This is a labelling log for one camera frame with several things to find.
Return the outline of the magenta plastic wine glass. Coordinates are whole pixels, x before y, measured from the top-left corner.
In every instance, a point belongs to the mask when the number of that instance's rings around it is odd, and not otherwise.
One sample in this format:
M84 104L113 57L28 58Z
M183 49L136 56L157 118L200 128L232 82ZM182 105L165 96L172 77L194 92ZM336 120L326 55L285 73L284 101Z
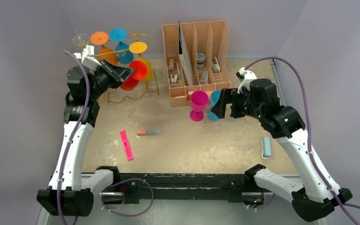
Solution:
M191 95L190 105L192 111L189 116L194 122L200 122L204 118L204 110L209 102L209 96L206 92L199 90L197 93Z

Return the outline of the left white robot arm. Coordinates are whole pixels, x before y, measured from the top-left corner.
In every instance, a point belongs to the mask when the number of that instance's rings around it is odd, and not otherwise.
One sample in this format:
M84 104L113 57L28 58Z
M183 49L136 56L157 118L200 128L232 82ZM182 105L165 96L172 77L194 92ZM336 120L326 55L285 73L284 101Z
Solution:
M48 187L37 193L37 201L50 215L87 217L101 191L106 188L114 192L120 188L117 167L99 166L86 182L82 182L82 165L100 109L97 99L108 89L119 88L133 71L105 60L93 73L85 66L75 66L68 71L69 92L65 97L64 137L59 160Z

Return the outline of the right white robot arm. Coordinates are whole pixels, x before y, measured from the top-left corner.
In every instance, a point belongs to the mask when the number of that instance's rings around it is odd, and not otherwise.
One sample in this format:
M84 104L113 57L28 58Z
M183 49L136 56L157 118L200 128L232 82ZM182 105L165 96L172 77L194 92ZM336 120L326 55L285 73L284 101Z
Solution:
M315 150L308 146L303 119L295 108L281 105L271 80L254 79L248 86L222 89L211 111L222 119L227 105L235 119L245 116L257 119L285 150L301 178L301 182L295 182L258 164L245 172L247 189L264 188L286 199L307 222L324 218L336 206L351 200L351 191L334 181Z

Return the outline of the yellow plastic wine glass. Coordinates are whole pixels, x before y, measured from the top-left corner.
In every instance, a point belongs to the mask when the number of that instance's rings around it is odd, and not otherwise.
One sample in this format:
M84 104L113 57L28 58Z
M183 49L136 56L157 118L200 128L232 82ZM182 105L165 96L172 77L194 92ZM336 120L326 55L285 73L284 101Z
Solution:
M147 82L149 80L152 79L152 68L150 63L142 56L142 53L145 52L147 50L147 44L145 42L142 41L136 41L134 43L132 43L129 46L129 50L131 53L133 54L138 54L138 58L136 60L139 60L141 62L143 62L148 69L148 74L147 76L141 80L141 82Z

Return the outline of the red plastic wine glass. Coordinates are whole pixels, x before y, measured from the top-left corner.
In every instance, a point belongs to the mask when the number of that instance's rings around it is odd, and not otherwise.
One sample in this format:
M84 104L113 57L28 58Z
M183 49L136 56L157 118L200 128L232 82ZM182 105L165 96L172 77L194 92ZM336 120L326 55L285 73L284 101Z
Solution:
M129 78L127 78L125 82L120 86L120 88L125 91L133 90L138 85L138 83L148 74L147 66L139 60L132 61L129 64L129 68L133 69L133 72L131 73Z

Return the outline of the light blue wine glass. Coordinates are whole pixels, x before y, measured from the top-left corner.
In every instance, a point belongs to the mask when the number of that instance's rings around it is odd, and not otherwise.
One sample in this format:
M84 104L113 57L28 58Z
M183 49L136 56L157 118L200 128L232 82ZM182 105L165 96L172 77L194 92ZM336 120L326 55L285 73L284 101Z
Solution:
M210 108L212 108L219 100L221 90L215 90L210 94ZM219 118L211 112L211 109L207 112L208 119L211 121L218 121Z

